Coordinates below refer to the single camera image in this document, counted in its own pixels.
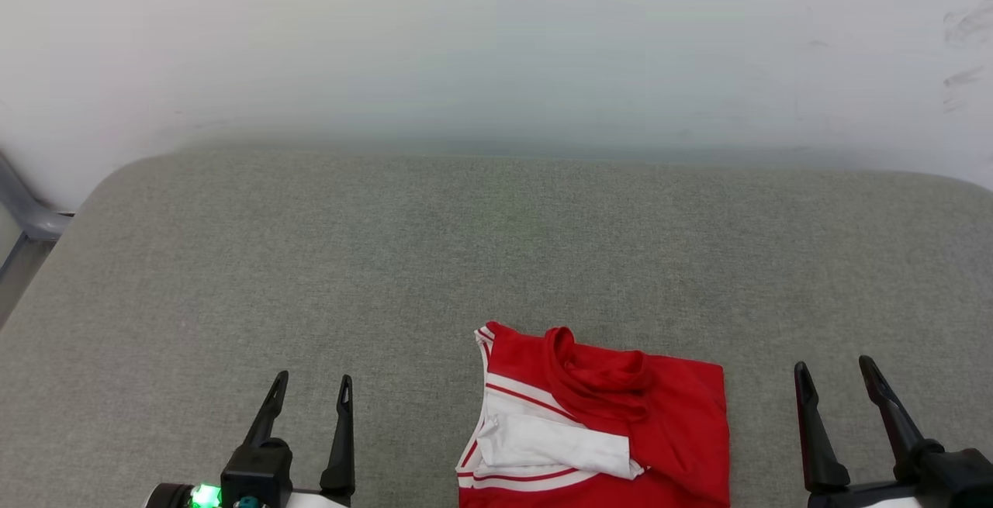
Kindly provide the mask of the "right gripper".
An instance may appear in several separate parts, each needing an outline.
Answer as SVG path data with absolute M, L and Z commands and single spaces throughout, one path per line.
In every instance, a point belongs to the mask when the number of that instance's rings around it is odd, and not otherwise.
M 806 508 L 993 508 L 993 462 L 978 449 L 946 451 L 926 440 L 875 360 L 859 356 L 867 395 L 879 409 L 891 452 L 893 481 L 854 486 L 822 422 L 808 366 L 794 366 Z

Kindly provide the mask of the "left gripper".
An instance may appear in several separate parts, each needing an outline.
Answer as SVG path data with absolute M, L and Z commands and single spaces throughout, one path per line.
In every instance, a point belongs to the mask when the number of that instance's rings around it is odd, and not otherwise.
M 144 508 L 233 508 L 244 496 L 259 498 L 265 508 L 351 508 L 357 485 L 351 376 L 341 378 L 332 451 L 316 490 L 293 485 L 293 452 L 272 436 L 288 383 L 289 372 L 280 371 L 252 420 L 244 445 L 228 459 L 218 486 L 163 482 L 146 498 Z

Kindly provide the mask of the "red and white shirt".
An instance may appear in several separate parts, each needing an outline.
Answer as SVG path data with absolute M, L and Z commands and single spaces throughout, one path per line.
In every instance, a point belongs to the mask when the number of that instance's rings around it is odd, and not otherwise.
M 730 508 L 723 367 L 542 336 L 475 334 L 483 398 L 458 508 Z

